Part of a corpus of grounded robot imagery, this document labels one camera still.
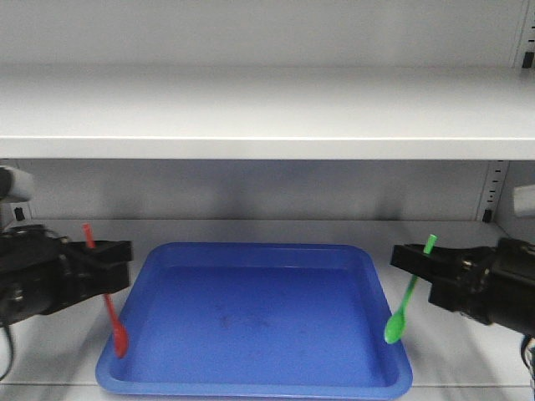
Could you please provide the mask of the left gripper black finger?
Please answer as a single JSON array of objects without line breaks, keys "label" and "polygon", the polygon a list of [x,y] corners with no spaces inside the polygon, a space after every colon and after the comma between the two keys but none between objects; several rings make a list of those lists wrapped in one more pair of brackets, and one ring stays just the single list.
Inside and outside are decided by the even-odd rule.
[{"label": "left gripper black finger", "polygon": [[82,241],[64,240],[62,307],[126,289],[132,260],[130,241],[96,241],[95,248],[88,248]]}]

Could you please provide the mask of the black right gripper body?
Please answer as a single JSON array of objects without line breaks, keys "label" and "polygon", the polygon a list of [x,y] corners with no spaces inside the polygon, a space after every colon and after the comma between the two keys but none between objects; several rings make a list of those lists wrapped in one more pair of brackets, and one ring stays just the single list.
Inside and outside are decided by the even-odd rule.
[{"label": "black right gripper body", "polygon": [[502,238],[494,247],[470,250],[461,258],[459,286],[462,314],[534,335],[533,244]]}]

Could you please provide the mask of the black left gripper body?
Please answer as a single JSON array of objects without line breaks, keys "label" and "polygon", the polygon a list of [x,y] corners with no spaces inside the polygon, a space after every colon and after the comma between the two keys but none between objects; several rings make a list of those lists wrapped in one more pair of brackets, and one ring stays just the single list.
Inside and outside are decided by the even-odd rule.
[{"label": "black left gripper body", "polygon": [[1,324],[71,306],[70,239],[43,225],[1,232]]}]

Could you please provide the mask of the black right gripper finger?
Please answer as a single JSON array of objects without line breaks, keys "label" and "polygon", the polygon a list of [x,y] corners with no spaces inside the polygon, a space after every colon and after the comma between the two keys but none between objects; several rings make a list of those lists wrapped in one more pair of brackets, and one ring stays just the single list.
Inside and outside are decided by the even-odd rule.
[{"label": "black right gripper finger", "polygon": [[390,264],[431,284],[429,302],[449,312],[465,312],[471,297],[482,291],[481,280],[495,254],[491,246],[435,247],[395,245]]}]

